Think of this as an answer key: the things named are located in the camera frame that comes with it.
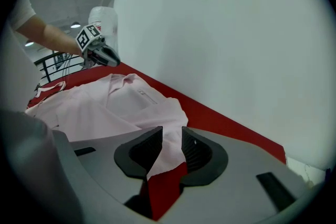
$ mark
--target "person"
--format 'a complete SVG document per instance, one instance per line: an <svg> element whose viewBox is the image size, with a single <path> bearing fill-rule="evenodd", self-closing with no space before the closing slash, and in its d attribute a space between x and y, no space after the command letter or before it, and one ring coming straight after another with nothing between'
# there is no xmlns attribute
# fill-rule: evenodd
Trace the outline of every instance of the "person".
<svg viewBox="0 0 336 224"><path fill-rule="evenodd" d="M81 54L75 39L66 35L59 28L41 20L36 15L29 0L17 0L8 19L13 30L32 42L50 50L67 52L73 55Z"/></svg>
<svg viewBox="0 0 336 224"><path fill-rule="evenodd" d="M51 50L81 52L75 39L43 22L29 0L17 0L0 36L0 109L24 112L42 73L22 49L17 33Z"/></svg>

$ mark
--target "ceiling light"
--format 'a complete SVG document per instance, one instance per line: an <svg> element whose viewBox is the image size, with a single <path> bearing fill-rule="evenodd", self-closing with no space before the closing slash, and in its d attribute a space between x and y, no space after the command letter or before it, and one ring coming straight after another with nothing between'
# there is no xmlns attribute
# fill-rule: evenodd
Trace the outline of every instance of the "ceiling light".
<svg viewBox="0 0 336 224"><path fill-rule="evenodd" d="M30 46L30 45L32 45L32 44L34 44L34 42L28 40L25 46L28 47L28 46Z"/></svg>
<svg viewBox="0 0 336 224"><path fill-rule="evenodd" d="M79 22L74 22L70 27L71 28L78 28L78 27L80 27L80 24L79 24Z"/></svg>

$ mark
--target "white strap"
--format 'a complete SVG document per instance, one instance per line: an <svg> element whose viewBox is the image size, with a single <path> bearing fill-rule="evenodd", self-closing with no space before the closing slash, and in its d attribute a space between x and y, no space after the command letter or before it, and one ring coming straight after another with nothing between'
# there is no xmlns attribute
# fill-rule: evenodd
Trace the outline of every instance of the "white strap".
<svg viewBox="0 0 336 224"><path fill-rule="evenodd" d="M56 85L54 85L54 86L52 86L52 87L49 87L49 88L38 88L38 89L37 89L37 94L35 95L35 97L37 98L37 97L40 96L40 94L41 94L42 92L49 91L49 90L51 90L51 89L53 89L53 88L55 88L55 87L61 87L61 88L59 89L59 92L60 92L60 91L62 91L62 90L65 88L65 86L66 86L65 81L61 81L61 82L57 83Z"/></svg>

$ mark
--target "red tablecloth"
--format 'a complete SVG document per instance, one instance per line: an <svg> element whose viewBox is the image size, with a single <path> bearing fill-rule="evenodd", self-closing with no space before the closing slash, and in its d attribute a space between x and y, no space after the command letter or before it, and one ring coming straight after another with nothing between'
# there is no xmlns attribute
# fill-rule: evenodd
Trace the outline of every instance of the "red tablecloth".
<svg viewBox="0 0 336 224"><path fill-rule="evenodd" d="M135 73L144 79L151 87L161 92L164 96L177 98L188 117L189 127L214 132L255 144L286 164L285 151L281 145L263 137L247 127L244 127L226 116L217 113L216 111L152 79L151 77L146 76L124 63L121 63L118 67L114 68L95 67L70 74L67 78L68 84L66 89L71 89L72 87L95 81L111 73L124 75ZM55 80L44 87L51 87L61 80L62 79ZM58 89L43 92L39 98L32 100L31 105L38 103L53 91L56 92ZM181 164L178 168L172 171L151 177L148 182L148 186L154 220L158 220L178 199L180 195L178 184L181 176L186 173L186 165Z"/></svg>

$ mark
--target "human arm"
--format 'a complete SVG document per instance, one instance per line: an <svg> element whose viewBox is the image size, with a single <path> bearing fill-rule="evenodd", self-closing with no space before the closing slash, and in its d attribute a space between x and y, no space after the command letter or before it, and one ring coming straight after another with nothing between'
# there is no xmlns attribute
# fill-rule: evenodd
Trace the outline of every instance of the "human arm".
<svg viewBox="0 0 336 224"><path fill-rule="evenodd" d="M74 38L69 37L59 28L46 24L36 15L22 24L16 31L50 50L81 55Z"/></svg>

